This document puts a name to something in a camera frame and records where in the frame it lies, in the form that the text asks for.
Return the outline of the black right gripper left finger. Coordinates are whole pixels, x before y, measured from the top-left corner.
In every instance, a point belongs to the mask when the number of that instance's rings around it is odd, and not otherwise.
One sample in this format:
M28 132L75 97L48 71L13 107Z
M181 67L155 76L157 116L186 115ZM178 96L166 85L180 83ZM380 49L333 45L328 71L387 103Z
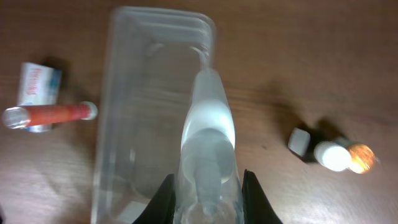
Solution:
M169 174L144 211L132 224L172 224L175 203L175 177L173 174Z

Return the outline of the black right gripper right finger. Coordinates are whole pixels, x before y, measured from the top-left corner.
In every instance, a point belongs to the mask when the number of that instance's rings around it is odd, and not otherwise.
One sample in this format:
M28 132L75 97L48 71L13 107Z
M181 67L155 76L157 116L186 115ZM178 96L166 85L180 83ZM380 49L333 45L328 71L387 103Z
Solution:
M282 224L255 173L247 169L244 171L242 193L245 224Z

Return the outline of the white squeeze bottle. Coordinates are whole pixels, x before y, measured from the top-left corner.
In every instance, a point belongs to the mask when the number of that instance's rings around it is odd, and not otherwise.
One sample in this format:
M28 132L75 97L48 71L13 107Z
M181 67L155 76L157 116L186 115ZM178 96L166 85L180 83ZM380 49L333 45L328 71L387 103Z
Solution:
M221 78L199 51L181 138L175 223L243 223L235 128Z

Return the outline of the dark bottle white cap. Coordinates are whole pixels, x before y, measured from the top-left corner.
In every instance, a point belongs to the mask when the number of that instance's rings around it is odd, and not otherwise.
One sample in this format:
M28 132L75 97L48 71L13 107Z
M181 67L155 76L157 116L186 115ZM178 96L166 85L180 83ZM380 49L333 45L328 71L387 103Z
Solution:
M306 164L320 164L334 172L346 170L351 164L351 154L342 145L326 138L317 129L299 126L292 130L288 149Z

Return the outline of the small jar gold lid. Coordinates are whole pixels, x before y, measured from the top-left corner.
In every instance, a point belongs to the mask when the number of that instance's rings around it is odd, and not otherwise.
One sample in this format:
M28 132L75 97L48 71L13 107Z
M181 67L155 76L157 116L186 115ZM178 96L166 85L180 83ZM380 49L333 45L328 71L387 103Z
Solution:
M365 174L378 163L375 153L365 144L344 137L336 138L335 142L349 152L351 162L348 169L354 173Z

